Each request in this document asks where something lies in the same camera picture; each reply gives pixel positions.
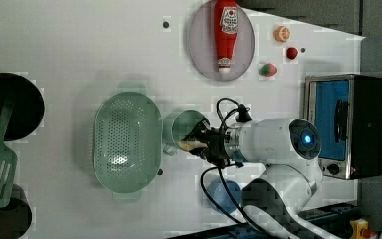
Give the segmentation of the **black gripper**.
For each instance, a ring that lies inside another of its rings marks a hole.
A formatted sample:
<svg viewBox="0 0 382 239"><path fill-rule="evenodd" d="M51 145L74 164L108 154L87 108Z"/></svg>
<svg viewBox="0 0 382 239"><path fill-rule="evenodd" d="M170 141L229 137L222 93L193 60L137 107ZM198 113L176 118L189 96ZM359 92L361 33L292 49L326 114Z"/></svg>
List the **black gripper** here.
<svg viewBox="0 0 382 239"><path fill-rule="evenodd" d="M203 137L203 142L207 147L194 148L190 153L209 163L225 168L231 164L230 156L225 149L225 132L221 129L210 128L207 119L202 119L195 124L192 130L183 138L183 141L198 141Z"/></svg>

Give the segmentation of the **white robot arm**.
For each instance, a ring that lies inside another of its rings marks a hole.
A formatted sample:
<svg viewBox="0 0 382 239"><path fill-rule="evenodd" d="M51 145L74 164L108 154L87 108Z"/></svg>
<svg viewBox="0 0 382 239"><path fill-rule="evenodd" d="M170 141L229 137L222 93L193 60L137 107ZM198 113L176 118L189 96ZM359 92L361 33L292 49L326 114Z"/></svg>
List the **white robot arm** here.
<svg viewBox="0 0 382 239"><path fill-rule="evenodd" d="M340 239L302 219L300 211L322 183L321 139L305 119L264 119L223 129L199 123L179 147L208 162L256 163L265 170L241 189L241 213L254 229L279 239Z"/></svg>

